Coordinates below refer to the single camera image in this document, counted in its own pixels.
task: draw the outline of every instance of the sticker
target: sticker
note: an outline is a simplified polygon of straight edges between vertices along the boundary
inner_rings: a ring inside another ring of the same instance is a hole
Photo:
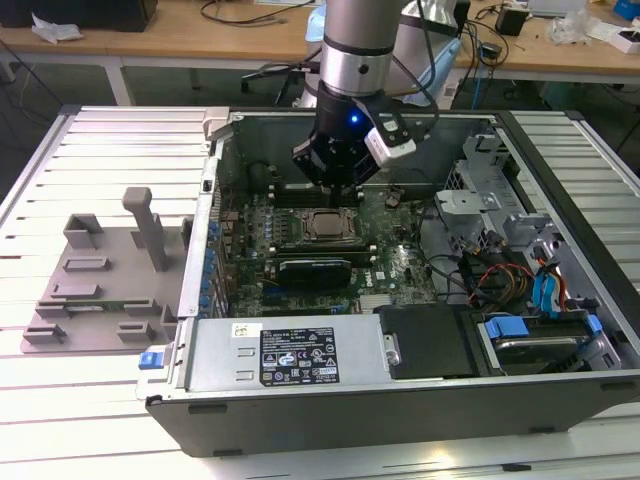
[[[78,307],[65,307],[67,312],[104,312],[104,308],[100,305],[80,305]]]
[[[265,387],[340,382],[333,328],[262,330],[260,359]]]
[[[231,325],[231,336],[233,338],[257,338],[262,330],[261,323],[234,323]]]

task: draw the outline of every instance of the connector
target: connector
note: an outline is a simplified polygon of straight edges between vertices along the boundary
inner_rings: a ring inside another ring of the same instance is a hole
[[[487,236],[487,245],[490,245],[492,247],[498,247],[500,249],[507,246],[507,241],[498,232],[489,230],[486,236]]]
[[[465,252],[471,255],[478,255],[482,251],[482,249],[480,248],[480,245],[478,245],[477,243],[471,242],[469,240],[465,240],[461,238],[458,243],[462,248],[462,250],[464,250]]]

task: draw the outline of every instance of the motherboard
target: motherboard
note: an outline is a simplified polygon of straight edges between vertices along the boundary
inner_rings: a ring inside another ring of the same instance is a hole
[[[217,261],[205,270],[200,316],[371,313],[434,302],[415,241],[422,204],[401,195],[365,188],[349,207],[291,208],[223,190],[212,211],[217,235],[207,252]],[[216,308],[217,291],[226,309]]]

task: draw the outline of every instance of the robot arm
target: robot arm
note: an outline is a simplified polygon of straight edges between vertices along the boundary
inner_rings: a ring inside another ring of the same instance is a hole
[[[314,129],[293,151],[307,177],[331,192],[366,182],[416,150],[415,137],[384,94],[404,0],[327,0]]]

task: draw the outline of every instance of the blue cable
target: blue cable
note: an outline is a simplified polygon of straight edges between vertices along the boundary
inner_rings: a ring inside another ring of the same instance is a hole
[[[476,104],[478,102],[478,94],[480,93],[480,84],[482,83],[482,67],[484,66],[484,64],[482,63],[482,54],[478,52],[478,55],[480,55],[480,58],[478,59],[478,62],[480,63],[480,65],[478,66],[479,77],[476,80],[476,92],[473,94],[473,103],[471,104],[471,110],[476,109]]]

